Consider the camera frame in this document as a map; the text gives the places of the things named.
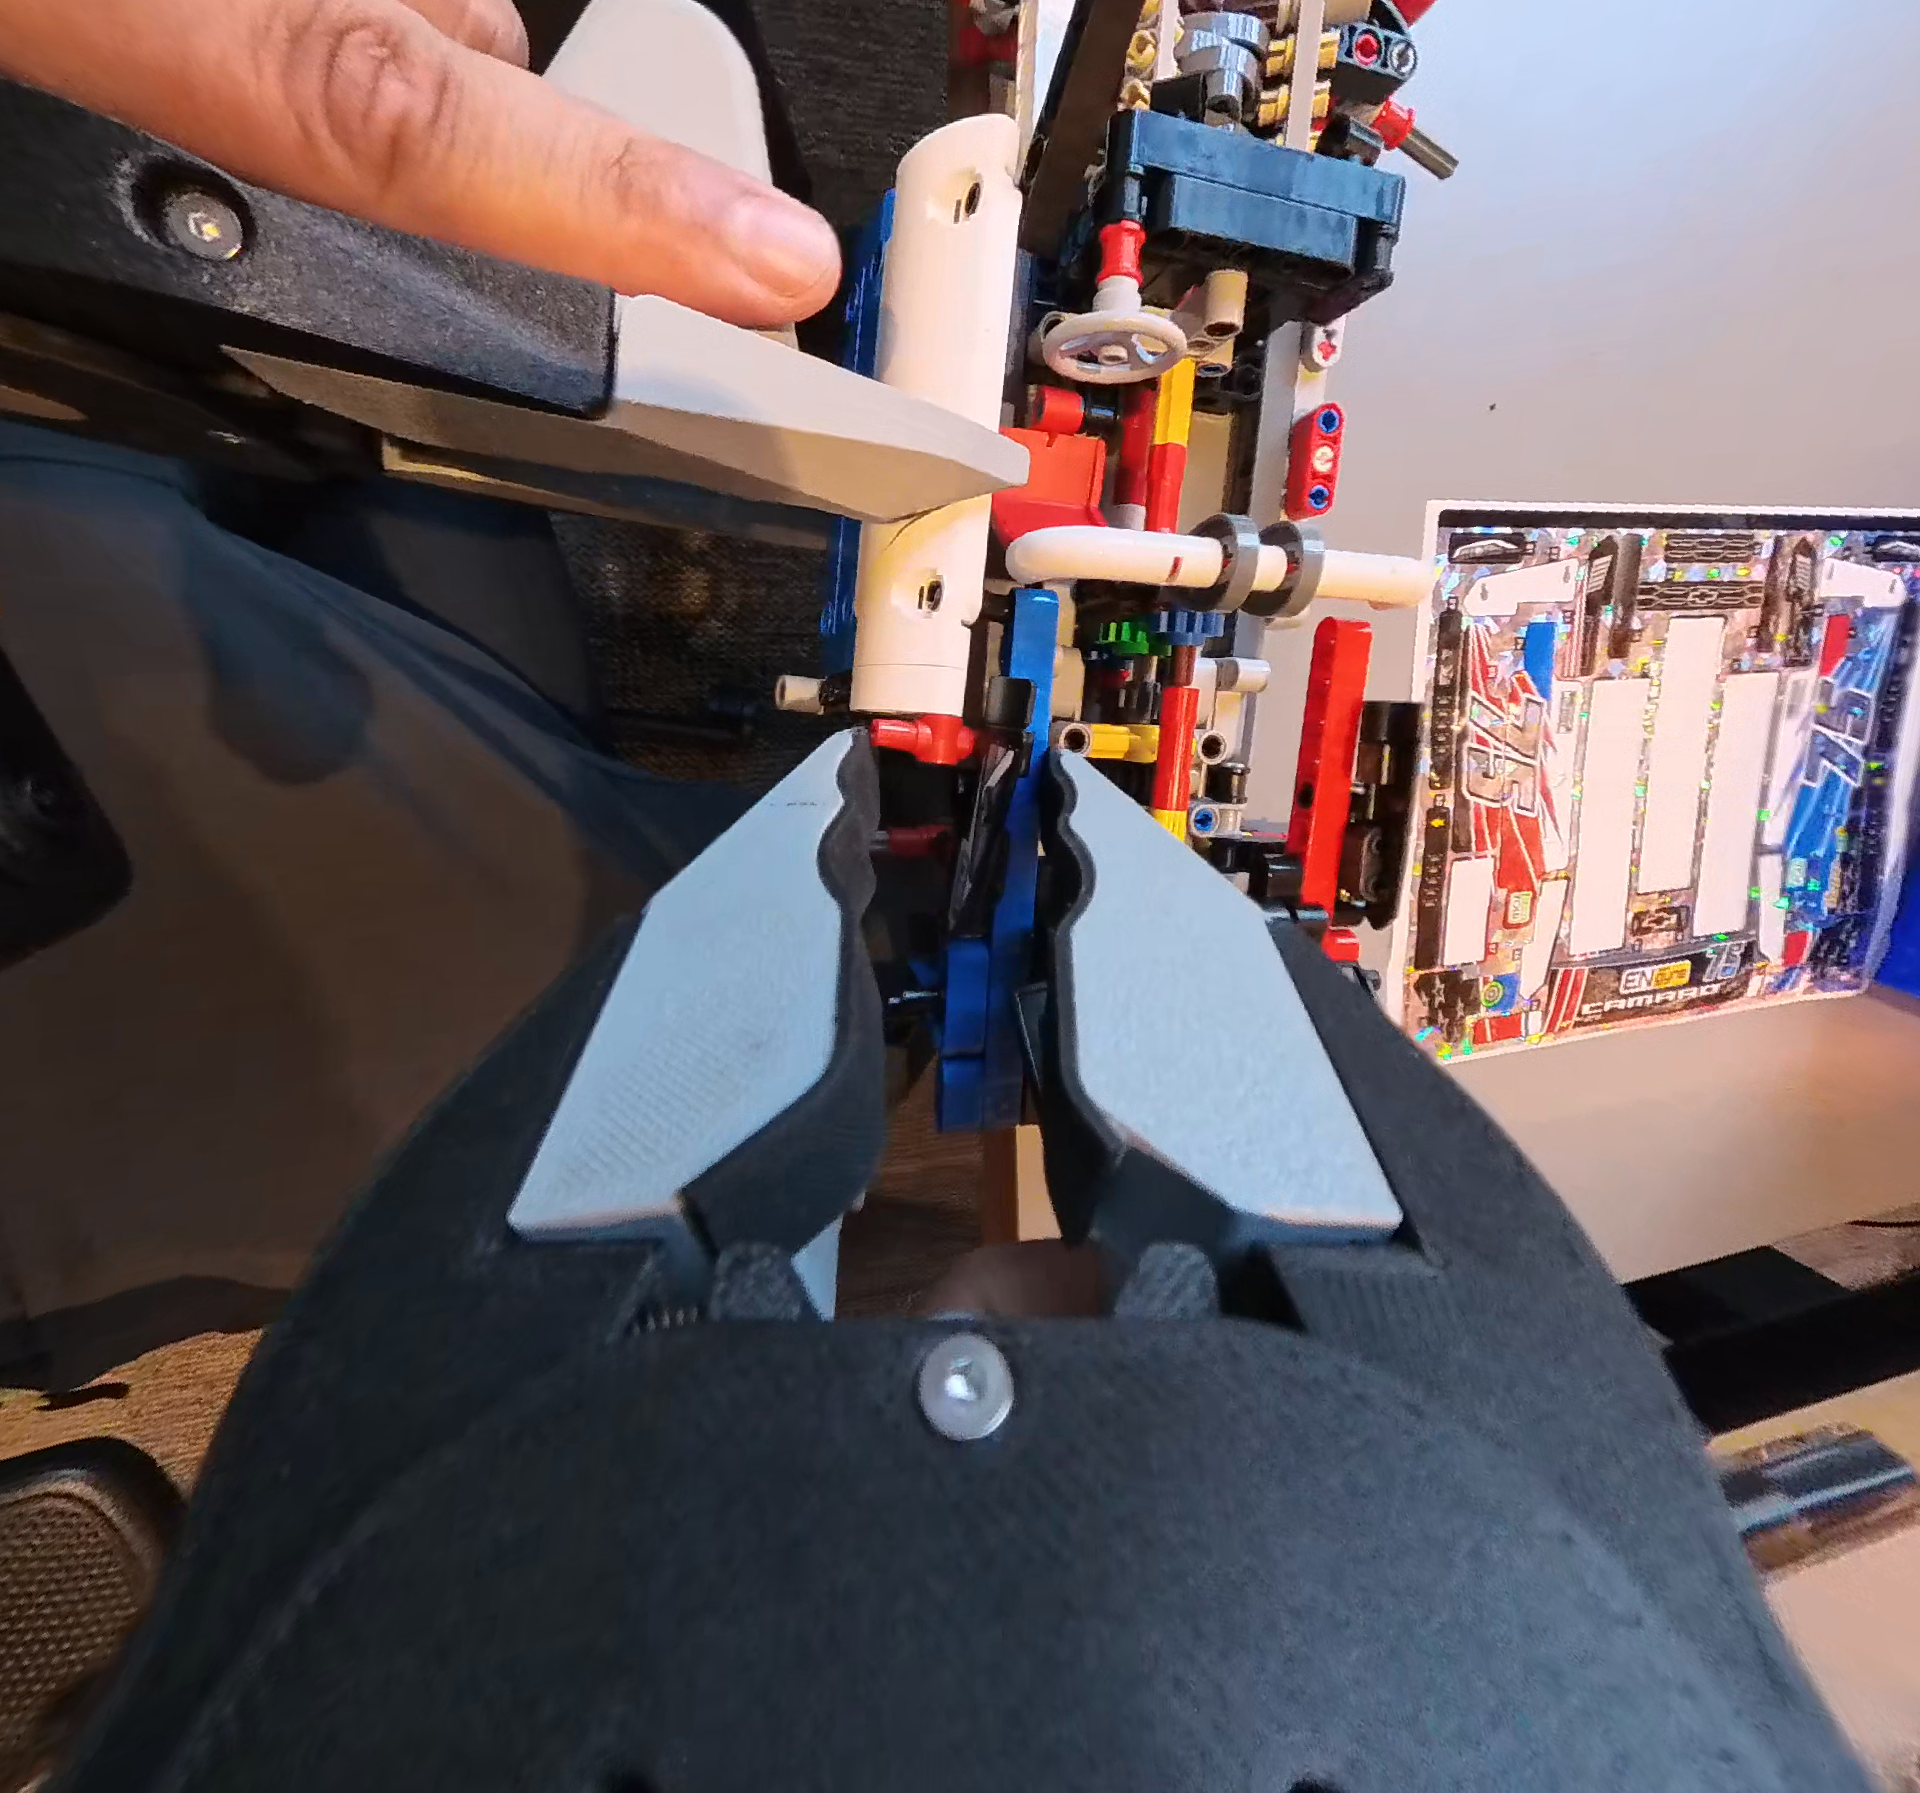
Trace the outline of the white and blue toy panel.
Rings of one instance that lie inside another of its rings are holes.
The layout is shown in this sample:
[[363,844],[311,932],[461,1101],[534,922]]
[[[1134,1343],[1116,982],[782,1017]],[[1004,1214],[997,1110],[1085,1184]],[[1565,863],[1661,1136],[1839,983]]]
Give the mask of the white and blue toy panel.
[[867,521],[853,578],[847,709],[879,750],[956,769],[973,626],[984,597],[992,499],[1024,485],[1029,454],[1000,430],[1017,262],[1017,128],[1004,115],[950,123],[899,164],[882,249],[876,382],[885,406],[927,406],[986,439],[986,485],[932,485],[929,509]]

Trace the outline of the person's left hand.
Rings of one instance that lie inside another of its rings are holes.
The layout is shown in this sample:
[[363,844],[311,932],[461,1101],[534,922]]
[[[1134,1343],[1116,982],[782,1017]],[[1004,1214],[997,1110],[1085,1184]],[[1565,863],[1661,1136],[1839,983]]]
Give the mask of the person's left hand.
[[511,0],[1,0],[6,77],[254,187],[749,328],[830,297],[819,215],[525,59]]

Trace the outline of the shiny sticker sheet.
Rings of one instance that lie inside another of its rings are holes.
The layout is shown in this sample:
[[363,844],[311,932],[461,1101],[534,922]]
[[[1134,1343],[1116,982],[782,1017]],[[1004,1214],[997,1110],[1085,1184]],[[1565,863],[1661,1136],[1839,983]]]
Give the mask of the shiny sticker sheet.
[[1863,991],[1911,852],[1916,512],[1428,521],[1407,1036],[1467,1061]]

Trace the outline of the blue plastic bin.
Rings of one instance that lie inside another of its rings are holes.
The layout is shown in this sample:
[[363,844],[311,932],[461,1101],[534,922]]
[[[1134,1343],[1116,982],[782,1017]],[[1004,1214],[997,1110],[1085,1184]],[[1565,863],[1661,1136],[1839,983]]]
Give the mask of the blue plastic bin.
[[1882,989],[1917,999],[1917,816],[1908,837],[1899,892],[1876,932],[1868,954],[1868,978]]

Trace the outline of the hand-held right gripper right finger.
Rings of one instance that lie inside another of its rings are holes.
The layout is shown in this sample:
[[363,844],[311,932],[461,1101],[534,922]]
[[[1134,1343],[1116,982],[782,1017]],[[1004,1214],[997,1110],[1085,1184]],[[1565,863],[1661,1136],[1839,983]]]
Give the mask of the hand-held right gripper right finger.
[[1247,1253],[1405,1223],[1268,920],[1085,756],[1040,786],[1038,1112],[1075,1244]]

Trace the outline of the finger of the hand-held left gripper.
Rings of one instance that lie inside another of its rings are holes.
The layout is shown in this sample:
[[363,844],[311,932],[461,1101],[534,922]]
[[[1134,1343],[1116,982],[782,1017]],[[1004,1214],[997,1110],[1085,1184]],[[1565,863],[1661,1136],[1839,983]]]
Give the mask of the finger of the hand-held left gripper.
[[381,466],[392,478],[445,491],[798,551],[826,551],[838,520],[701,485],[452,455],[392,436],[381,436]]
[[701,485],[893,521],[932,485],[986,485],[986,439],[927,406],[885,406],[874,378],[661,297],[613,301],[613,395],[587,416],[233,347],[296,404],[452,455]]

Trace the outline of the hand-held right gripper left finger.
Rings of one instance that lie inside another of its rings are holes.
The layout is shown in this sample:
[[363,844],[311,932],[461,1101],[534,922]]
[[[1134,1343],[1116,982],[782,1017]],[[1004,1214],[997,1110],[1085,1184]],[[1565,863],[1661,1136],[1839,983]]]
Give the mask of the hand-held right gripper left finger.
[[520,1244],[651,1246],[672,1300],[772,1252],[835,1318],[886,1136],[876,813],[871,741],[838,731],[651,895],[511,1203]]

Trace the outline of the toy brick car model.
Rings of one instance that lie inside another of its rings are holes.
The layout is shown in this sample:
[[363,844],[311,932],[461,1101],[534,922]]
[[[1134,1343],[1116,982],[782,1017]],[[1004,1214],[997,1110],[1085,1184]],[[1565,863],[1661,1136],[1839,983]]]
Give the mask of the toy brick car model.
[[[1015,987],[1031,973],[1043,745],[1085,756],[1253,905],[1334,963],[1402,912],[1425,726],[1432,541],[1326,548],[1345,418],[1328,395],[1357,308],[1391,280],[1402,151],[1447,176],[1396,89],[1438,0],[963,0],[997,75],[1025,201],[1004,433],[1024,485],[992,499],[974,731],[948,822],[882,846],[950,869],[951,911],[893,1009],[935,1052],[943,1131],[1014,1129]],[[842,520],[822,614],[849,692],[857,541]]]

